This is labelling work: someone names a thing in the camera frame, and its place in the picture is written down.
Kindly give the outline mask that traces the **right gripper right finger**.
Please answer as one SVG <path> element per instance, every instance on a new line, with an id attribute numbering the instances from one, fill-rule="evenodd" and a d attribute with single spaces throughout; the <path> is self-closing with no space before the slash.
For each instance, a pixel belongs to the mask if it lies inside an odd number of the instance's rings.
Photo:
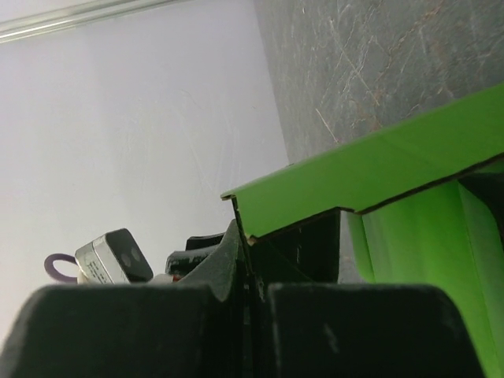
<path id="1" fill-rule="evenodd" d="M 423 284 L 250 282 L 256 377 L 482 377 L 458 308 Z"/>

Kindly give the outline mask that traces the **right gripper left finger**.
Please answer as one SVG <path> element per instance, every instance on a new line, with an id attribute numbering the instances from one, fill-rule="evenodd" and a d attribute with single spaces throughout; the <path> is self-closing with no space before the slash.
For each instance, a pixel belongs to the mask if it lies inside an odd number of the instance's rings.
<path id="1" fill-rule="evenodd" d="M 52 285 L 25 302 L 4 377 L 240 377 L 242 243 L 232 221 L 175 283 Z"/>

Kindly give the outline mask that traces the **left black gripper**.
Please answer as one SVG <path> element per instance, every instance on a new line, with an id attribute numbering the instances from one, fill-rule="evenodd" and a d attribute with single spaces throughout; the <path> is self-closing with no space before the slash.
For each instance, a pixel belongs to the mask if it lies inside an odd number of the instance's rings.
<path id="1" fill-rule="evenodd" d="M 265 284 L 334 283 L 339 277 L 341 212 L 330 210 L 287 226 L 248 247 L 252 272 Z M 220 245 L 224 233 L 192 236 L 184 250 L 172 252 L 165 273 L 172 282 L 182 280 L 200 264 L 204 280 L 217 281 L 215 264 L 204 260 Z"/>

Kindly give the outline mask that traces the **green paper box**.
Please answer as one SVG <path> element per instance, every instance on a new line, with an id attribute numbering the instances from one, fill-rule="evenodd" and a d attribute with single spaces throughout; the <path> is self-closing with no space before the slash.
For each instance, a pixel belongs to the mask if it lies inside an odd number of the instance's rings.
<path id="1" fill-rule="evenodd" d="M 245 239 L 345 211 L 360 275 L 455 302 L 503 374 L 503 87 L 495 85 L 222 194 Z"/>

